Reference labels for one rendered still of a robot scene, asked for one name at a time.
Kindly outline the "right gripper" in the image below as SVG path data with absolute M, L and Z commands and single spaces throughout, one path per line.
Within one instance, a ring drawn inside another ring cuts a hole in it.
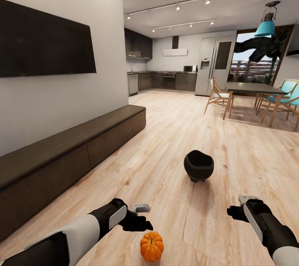
M 227 208 L 227 214 L 229 216 L 232 216 L 232 218 L 235 220 L 245 221 L 249 223 L 250 221 L 244 215 L 243 208 L 244 206 L 231 206 L 230 208 Z

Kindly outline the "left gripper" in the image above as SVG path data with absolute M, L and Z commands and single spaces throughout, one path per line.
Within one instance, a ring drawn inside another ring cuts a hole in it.
M 132 212 L 131 212 L 132 213 Z M 129 226 L 124 227 L 124 231 L 130 232 L 144 232 L 147 230 L 153 231 L 153 226 L 144 216 L 137 216 L 132 213 L 132 220 Z

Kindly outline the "pumpkin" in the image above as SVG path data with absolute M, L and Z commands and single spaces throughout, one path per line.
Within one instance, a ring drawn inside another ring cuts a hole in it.
M 153 231 L 144 235 L 143 239 L 140 241 L 140 247 L 140 253 L 145 261 L 150 261 L 152 263 L 156 260 L 160 260 L 164 251 L 162 237 L 159 233 Z

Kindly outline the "cauldron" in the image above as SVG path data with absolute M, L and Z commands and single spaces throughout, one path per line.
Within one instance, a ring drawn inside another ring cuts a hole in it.
M 192 150 L 185 156 L 184 168 L 191 177 L 191 181 L 205 181 L 214 170 L 214 160 L 210 155 L 203 154 L 199 150 Z

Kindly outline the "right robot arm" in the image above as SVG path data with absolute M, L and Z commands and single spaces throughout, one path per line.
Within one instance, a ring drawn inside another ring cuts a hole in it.
M 292 230 L 282 225 L 256 196 L 239 195 L 238 199 L 240 206 L 227 208 L 227 214 L 252 225 L 275 266 L 299 266 L 299 242 Z

